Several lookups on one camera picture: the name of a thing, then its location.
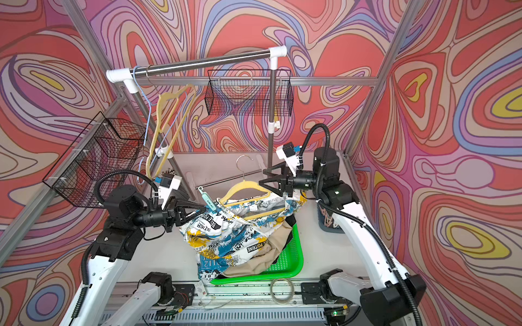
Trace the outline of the printed white blue yellow shorts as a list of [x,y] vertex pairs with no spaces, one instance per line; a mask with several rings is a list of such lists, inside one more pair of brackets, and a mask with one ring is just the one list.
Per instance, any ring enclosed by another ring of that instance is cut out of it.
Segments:
[[198,278],[209,284],[229,267],[246,263],[284,221],[296,223],[295,215],[306,202],[299,193],[232,207],[216,201],[215,211],[208,210],[179,229],[198,255]]

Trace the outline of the yellow hanger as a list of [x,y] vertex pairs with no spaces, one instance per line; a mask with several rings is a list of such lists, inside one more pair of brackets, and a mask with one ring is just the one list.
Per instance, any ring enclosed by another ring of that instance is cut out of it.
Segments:
[[[163,92],[159,95],[156,103],[156,127],[152,136],[152,142],[147,160],[145,162],[145,175],[153,179],[158,177],[168,160],[168,155],[172,153],[173,146],[179,138],[182,126],[197,99],[196,87],[193,84],[187,84],[175,92]],[[164,150],[159,166],[155,171],[152,169],[153,160],[161,153],[163,146],[158,143],[161,134],[164,134],[163,140],[167,139],[167,133],[173,130],[174,126],[178,126],[170,139],[166,149]]]
[[256,202],[275,196],[275,193],[262,187],[258,182],[250,181],[246,179],[247,175],[255,175],[261,173],[262,170],[253,171],[252,173],[246,173],[239,165],[239,161],[242,158],[247,158],[250,161],[254,161],[252,157],[247,154],[243,154],[236,159],[236,168],[241,172],[241,181],[231,187],[225,196],[219,199],[219,203],[225,207],[232,207],[234,205],[243,205],[245,203]]

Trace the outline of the light blue wire hanger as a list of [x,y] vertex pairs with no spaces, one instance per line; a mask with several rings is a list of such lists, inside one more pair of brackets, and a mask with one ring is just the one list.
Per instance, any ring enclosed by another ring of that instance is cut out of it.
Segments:
[[148,132],[150,129],[150,120],[152,117],[152,103],[148,99],[147,95],[145,94],[143,88],[139,85],[136,78],[136,70],[139,68],[138,65],[134,66],[131,69],[131,77],[133,78],[133,82],[137,87],[137,93],[134,94],[135,102],[139,108],[139,111],[141,115],[143,116],[143,119],[146,119],[145,123],[145,134],[144,134],[144,141],[143,141],[143,147],[145,149],[147,140],[148,140]]

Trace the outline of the green clothespin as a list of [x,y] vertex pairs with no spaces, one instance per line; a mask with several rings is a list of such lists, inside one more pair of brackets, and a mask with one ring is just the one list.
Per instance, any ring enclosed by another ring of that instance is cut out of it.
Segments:
[[217,207],[216,207],[212,197],[210,197],[210,195],[208,193],[206,193],[206,191],[203,189],[203,186],[197,187],[197,190],[199,191],[201,198],[203,199],[203,201],[205,202],[205,204],[209,208],[209,210],[215,211],[217,209]]

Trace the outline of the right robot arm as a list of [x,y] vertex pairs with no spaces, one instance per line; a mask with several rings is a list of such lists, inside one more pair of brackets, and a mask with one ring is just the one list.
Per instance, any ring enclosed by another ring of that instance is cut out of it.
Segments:
[[328,127],[314,125],[301,146],[287,143],[276,154],[281,163],[264,170],[266,179],[260,186],[280,196],[311,191],[325,220],[342,229],[368,273],[363,279],[331,270],[320,277],[322,293],[329,300],[346,299],[357,305],[373,325],[422,325],[419,305],[427,285],[395,258],[355,191],[341,180],[340,159],[330,146]]

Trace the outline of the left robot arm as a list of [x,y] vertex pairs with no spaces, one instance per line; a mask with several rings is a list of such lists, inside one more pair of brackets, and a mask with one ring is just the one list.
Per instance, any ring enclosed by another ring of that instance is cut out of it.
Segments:
[[[107,197],[102,185],[119,175],[133,175],[151,187],[145,197],[135,186],[123,185]],[[132,260],[147,228],[172,232],[206,212],[199,203],[172,196],[160,200],[159,187],[147,176],[129,169],[112,171],[94,185],[93,194],[109,216],[103,230],[84,251],[80,263],[82,281],[61,325],[98,325],[123,271]]]

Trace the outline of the yellow hanger front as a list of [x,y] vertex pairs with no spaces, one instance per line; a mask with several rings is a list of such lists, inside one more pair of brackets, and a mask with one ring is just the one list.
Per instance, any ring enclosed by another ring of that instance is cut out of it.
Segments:
[[243,154],[236,159],[236,168],[241,172],[241,181],[231,187],[225,196],[219,199],[219,203],[225,207],[232,207],[234,205],[243,205],[245,203],[256,202],[275,196],[275,193],[262,187],[258,182],[250,181],[246,179],[247,175],[255,175],[261,173],[262,170],[253,171],[252,173],[246,173],[239,165],[239,161],[242,158],[247,158],[250,161],[254,161],[252,157],[247,154]]

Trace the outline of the beige shorts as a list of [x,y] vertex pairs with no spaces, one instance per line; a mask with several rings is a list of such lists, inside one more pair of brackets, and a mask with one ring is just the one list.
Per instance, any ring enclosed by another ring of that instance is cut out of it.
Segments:
[[250,258],[244,264],[229,267],[223,275],[226,278],[236,278],[257,275],[264,272],[277,260],[291,235],[292,226],[284,221],[284,223],[268,237],[260,253],[256,253],[253,258]]

